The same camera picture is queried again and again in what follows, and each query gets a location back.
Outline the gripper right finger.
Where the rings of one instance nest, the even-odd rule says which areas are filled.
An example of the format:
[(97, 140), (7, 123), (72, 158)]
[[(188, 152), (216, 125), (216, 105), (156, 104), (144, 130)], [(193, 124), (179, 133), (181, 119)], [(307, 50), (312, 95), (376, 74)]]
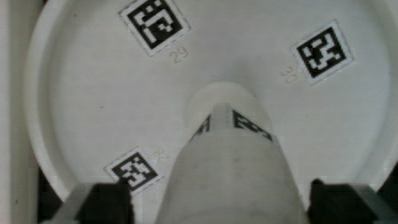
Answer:
[(398, 224), (392, 209), (364, 184), (311, 182), (307, 217), (311, 224)]

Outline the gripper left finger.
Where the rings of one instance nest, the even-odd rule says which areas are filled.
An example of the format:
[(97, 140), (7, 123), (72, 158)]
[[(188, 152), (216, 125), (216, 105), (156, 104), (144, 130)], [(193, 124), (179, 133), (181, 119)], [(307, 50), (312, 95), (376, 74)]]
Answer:
[(55, 215), (41, 224), (133, 224), (128, 186), (120, 183), (78, 185)]

